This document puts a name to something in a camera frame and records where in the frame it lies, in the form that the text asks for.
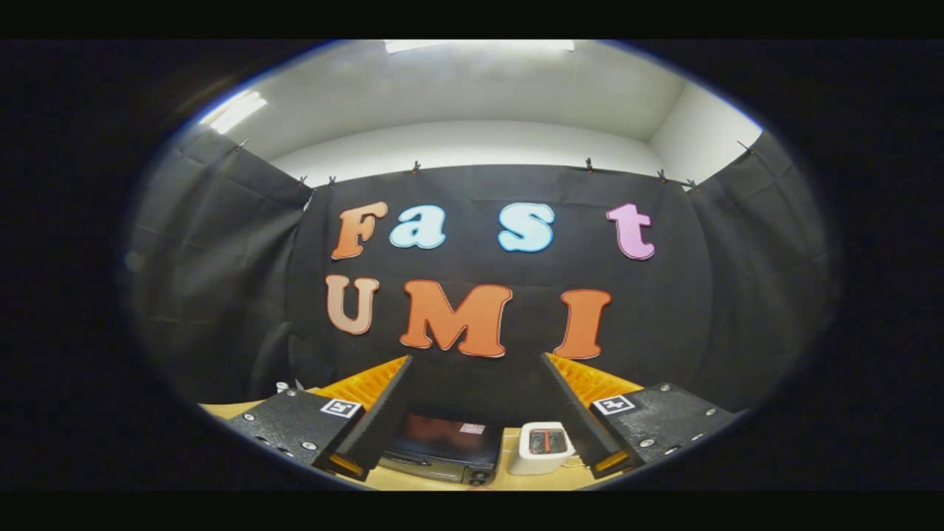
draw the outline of light blue letter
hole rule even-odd
[[[446,213],[436,205],[420,205],[403,211],[401,222],[390,231],[390,243],[399,248],[418,246],[437,248],[446,241],[443,234],[443,222]]]
[[[550,245],[554,211],[548,205],[512,203],[501,209],[498,223],[507,231],[498,233],[498,244],[508,251],[537,252]]]

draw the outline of pink letter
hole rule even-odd
[[[634,260],[646,260],[655,254],[653,244],[643,243],[640,227],[649,226],[649,217],[636,212],[636,205],[626,203],[606,213],[606,218],[616,222],[616,241],[623,254]]]

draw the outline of label sticker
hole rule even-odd
[[[475,434],[480,436],[483,431],[485,431],[485,426],[481,424],[463,424],[462,428],[459,428],[459,431],[464,434]]]
[[[608,399],[594,400],[593,404],[603,413],[603,415],[613,415],[620,411],[627,411],[635,408],[635,404],[620,395]]]
[[[359,407],[361,407],[361,405],[356,402],[333,399],[331,402],[326,403],[325,407],[322,407],[321,410],[329,415],[337,415],[338,417],[350,419],[354,416],[354,412],[357,411]]]

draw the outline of clip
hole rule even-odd
[[[740,140],[738,140],[737,142],[741,145],[741,147],[744,148],[745,151],[748,152],[748,155],[753,155],[753,154],[754,154],[754,150],[753,150],[753,149],[751,149],[751,148],[745,146],[744,144],[742,144]]]

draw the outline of ceiling light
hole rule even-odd
[[[411,39],[386,39],[383,41],[383,44],[387,47],[387,53],[390,53],[390,54],[395,54],[397,52],[405,52],[407,50],[415,50],[417,48],[426,48],[428,46],[436,46],[439,44],[501,44],[504,46],[512,46],[515,48],[529,48],[529,49],[536,49],[536,50],[566,50],[568,52],[574,51],[574,42],[564,41],[564,40],[561,40],[561,41],[522,41],[522,40],[428,41],[428,40],[411,40]]]
[[[220,134],[226,134],[247,116],[264,107],[266,103],[268,102],[259,97],[256,91],[243,91],[207,114],[200,123],[206,124],[212,121],[211,128],[216,129]]]

